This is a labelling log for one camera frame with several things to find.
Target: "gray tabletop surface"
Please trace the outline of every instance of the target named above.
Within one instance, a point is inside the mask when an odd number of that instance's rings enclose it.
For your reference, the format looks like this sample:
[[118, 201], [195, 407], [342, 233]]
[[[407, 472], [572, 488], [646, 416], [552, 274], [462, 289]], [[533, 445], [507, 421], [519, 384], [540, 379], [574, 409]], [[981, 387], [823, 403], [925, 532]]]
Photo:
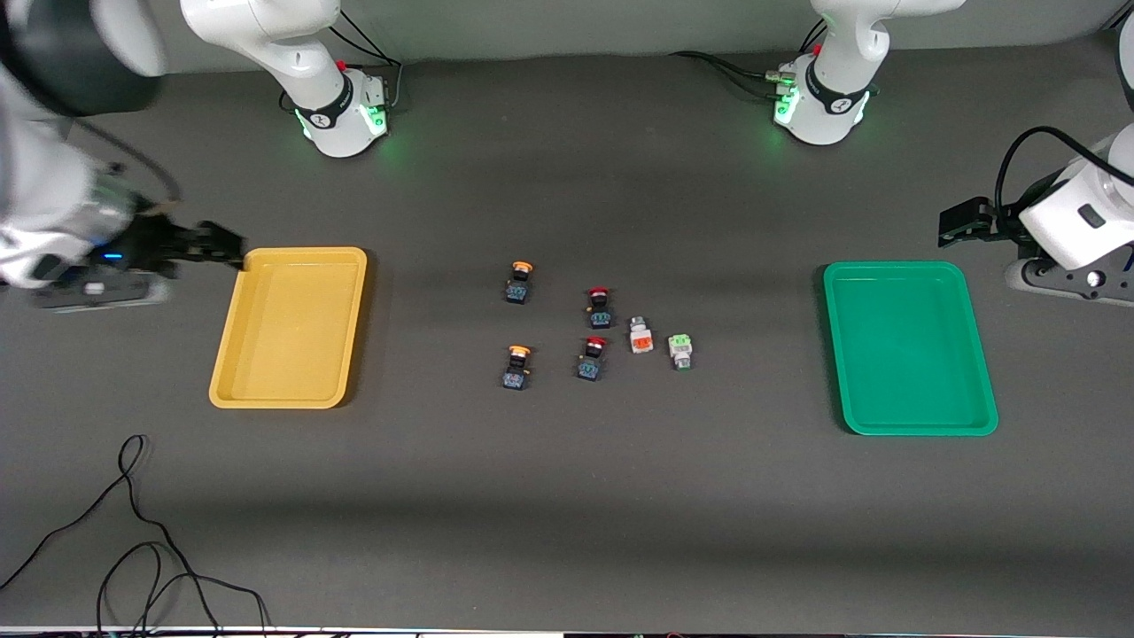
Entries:
[[[277, 624], [1131, 636], [1134, 314], [1007, 289], [1009, 245], [936, 246], [938, 212], [991, 194], [1024, 128], [1093, 142], [1131, 119], [1114, 45], [896, 52], [824, 148], [677, 58], [413, 65], [391, 135], [348, 160], [308, 145], [268, 74], [174, 77], [99, 121], [177, 175], [179, 220], [374, 255], [353, 397], [210, 405], [226, 266], [189, 264], [172, 300], [133, 309], [48, 314], [8, 290], [0, 571], [143, 433], [146, 513]], [[1030, 141], [1009, 192], [1069, 156]], [[536, 265], [526, 306], [500, 297], [516, 258]], [[815, 272], [938, 258], [967, 277], [999, 429], [853, 435]], [[696, 371], [629, 355], [620, 329], [606, 378], [573, 378], [596, 284], [620, 317], [691, 334]], [[513, 343], [536, 349], [523, 393], [499, 388]], [[107, 569], [155, 538], [125, 499], [0, 594], [2, 624], [94, 621]], [[147, 561], [110, 588], [122, 621]], [[221, 622], [256, 622], [210, 594]], [[183, 588], [163, 620], [203, 624], [193, 603]]]

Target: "yellow tray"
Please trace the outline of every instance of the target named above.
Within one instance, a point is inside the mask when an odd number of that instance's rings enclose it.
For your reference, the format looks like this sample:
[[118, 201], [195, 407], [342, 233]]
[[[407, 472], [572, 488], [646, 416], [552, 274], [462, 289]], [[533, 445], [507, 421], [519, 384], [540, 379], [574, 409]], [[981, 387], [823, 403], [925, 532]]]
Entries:
[[228, 307], [209, 399], [217, 408], [333, 408], [347, 390], [366, 253], [256, 248]]

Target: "gray wall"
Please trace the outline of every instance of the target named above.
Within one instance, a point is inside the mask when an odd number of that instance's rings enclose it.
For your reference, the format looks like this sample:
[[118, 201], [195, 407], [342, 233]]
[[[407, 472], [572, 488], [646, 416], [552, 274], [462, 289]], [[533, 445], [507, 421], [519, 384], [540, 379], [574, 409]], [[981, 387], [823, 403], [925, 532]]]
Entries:
[[[150, 0], [175, 71], [255, 68], [197, 40], [177, 0]], [[968, 0], [957, 11], [889, 23], [896, 48], [1046, 44], [1090, 33], [1125, 0]], [[423, 59], [782, 51], [815, 22], [806, 0], [342, 0], [387, 53]], [[329, 33], [348, 61], [366, 58]]]

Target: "green tray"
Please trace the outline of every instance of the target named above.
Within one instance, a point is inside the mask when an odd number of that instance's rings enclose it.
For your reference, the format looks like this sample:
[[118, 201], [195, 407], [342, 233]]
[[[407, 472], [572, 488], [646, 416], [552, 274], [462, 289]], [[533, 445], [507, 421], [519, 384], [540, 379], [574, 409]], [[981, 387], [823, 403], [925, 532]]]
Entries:
[[943, 261], [841, 261], [823, 272], [847, 426], [984, 436], [998, 417], [965, 275]]

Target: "cable connector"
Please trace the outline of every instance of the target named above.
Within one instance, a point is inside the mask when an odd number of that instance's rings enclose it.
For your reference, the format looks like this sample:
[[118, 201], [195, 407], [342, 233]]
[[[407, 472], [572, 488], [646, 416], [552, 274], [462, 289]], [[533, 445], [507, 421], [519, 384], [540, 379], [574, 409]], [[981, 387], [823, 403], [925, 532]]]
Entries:
[[765, 70], [764, 80], [785, 86], [795, 86], [795, 74], [786, 70]]

